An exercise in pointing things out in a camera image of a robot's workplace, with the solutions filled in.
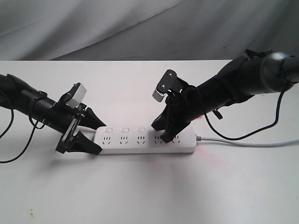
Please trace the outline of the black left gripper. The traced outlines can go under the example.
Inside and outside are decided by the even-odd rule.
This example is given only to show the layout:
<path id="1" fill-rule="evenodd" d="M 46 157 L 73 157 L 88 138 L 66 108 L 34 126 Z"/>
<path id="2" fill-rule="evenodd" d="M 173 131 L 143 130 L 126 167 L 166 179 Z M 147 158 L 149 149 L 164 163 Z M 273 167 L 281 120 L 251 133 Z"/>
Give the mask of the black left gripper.
<path id="1" fill-rule="evenodd" d="M 102 152 L 99 145 L 88 139 L 81 131 L 76 135 L 74 132 L 78 126 L 97 130 L 106 124 L 95 115 L 90 107 L 87 108 L 83 103 L 71 108 L 68 102 L 74 99 L 74 96 L 75 94 L 70 92 L 63 94 L 47 113 L 44 124 L 62 134 L 56 151 L 62 154 L 80 152 L 99 155 Z"/>

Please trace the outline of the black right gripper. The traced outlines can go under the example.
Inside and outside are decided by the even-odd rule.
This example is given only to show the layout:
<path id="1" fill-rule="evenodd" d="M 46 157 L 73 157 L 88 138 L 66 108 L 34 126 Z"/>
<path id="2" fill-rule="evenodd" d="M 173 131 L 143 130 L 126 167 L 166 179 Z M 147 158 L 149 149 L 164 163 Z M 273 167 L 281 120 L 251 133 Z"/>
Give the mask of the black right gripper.
<path id="1" fill-rule="evenodd" d="M 193 120 L 206 115 L 203 93 L 198 86 L 172 85 L 165 103 L 165 110 L 151 124 L 155 131 L 165 130 L 160 136 L 164 143 L 171 142 Z"/>

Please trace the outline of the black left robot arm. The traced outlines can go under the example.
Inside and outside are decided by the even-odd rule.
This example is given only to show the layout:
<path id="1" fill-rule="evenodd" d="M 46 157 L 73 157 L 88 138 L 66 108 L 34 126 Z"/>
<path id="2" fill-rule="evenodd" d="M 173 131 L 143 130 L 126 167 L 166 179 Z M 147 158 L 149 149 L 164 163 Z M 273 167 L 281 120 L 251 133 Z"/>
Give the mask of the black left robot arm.
<path id="1" fill-rule="evenodd" d="M 56 151 L 60 153 L 81 152 L 99 155 L 102 148 L 88 139 L 78 126 L 97 130 L 105 124 L 82 100 L 86 88 L 76 83 L 56 102 L 48 94 L 39 91 L 16 76 L 0 76 L 0 105 L 17 110 L 62 134 Z"/>

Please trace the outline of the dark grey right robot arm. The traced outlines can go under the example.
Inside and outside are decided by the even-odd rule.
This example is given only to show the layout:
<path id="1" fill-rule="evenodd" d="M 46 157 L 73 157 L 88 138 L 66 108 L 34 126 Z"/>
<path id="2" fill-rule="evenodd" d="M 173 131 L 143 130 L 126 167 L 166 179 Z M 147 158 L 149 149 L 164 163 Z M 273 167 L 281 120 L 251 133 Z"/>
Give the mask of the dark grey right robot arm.
<path id="1" fill-rule="evenodd" d="M 283 96 L 299 82 L 299 58 L 272 50 L 245 54 L 227 63 L 216 75 L 198 86 L 179 78 L 168 69 L 158 82 L 153 98 L 165 101 L 162 113 L 152 127 L 162 131 L 162 140 L 171 142 L 198 117 L 212 112 L 218 119 L 220 109 L 240 104 L 255 95 L 278 93 Z"/>

